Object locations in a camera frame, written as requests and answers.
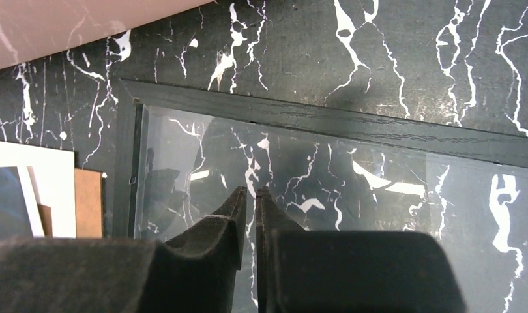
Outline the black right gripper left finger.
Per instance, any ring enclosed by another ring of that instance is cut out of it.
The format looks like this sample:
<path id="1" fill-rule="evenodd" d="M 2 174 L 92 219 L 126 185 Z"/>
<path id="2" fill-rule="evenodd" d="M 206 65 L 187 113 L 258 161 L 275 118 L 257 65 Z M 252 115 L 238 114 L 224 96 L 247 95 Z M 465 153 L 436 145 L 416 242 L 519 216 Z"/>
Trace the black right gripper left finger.
<path id="1" fill-rule="evenodd" d="M 247 189 L 169 241 L 0 242 L 0 312 L 230 312 Z"/>

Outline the cat photo print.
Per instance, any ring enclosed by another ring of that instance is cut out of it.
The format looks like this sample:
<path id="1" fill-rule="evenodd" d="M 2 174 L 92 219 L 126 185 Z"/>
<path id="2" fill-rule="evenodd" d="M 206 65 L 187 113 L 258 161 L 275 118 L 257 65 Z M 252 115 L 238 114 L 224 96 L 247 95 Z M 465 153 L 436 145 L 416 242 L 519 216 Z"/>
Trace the cat photo print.
<path id="1" fill-rule="evenodd" d="M 0 167 L 0 242 L 15 236 L 45 236 L 25 166 Z"/>

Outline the white mat board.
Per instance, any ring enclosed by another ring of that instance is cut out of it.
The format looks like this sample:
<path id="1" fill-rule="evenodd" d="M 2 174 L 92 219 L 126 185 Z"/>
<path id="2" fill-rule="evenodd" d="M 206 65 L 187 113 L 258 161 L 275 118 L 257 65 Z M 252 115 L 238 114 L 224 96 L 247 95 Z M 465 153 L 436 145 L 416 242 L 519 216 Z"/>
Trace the white mat board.
<path id="1" fill-rule="evenodd" d="M 0 166 L 26 166 L 36 200 L 51 208 L 54 237 L 76 237 L 74 153 L 0 141 Z"/>

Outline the black picture frame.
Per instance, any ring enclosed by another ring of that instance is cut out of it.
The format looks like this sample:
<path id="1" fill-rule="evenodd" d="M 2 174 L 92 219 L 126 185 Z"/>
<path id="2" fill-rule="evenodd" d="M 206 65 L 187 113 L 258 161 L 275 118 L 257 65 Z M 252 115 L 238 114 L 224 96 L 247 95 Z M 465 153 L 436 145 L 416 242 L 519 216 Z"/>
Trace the black picture frame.
<path id="1" fill-rule="evenodd" d="M 113 237 L 134 234 L 143 105 L 528 168 L 528 137 L 128 79 L 119 80 L 118 91 L 115 173 L 106 196 Z"/>

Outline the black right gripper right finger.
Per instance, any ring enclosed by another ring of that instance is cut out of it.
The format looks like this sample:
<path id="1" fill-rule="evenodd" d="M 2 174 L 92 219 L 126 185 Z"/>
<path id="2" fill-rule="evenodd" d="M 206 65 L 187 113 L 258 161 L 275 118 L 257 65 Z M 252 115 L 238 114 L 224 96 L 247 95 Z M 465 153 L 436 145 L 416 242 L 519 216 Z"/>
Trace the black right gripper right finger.
<path id="1" fill-rule="evenodd" d="M 269 189 L 255 204 L 260 312 L 466 312 L 452 267 L 428 234 L 307 231 Z"/>

